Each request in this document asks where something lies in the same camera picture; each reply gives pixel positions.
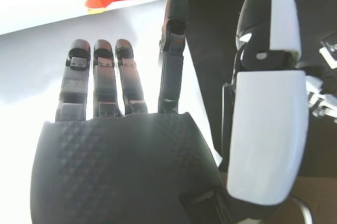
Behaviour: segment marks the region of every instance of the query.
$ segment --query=dark background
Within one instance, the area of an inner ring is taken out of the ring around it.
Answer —
[[[295,1],[302,38],[301,61],[326,64],[319,54],[320,41],[337,31],[337,0]],[[235,32],[243,2],[189,0],[187,42],[216,149],[221,139],[222,85],[232,78]],[[336,152],[337,124],[331,117],[316,119],[311,115],[300,175],[337,177]]]

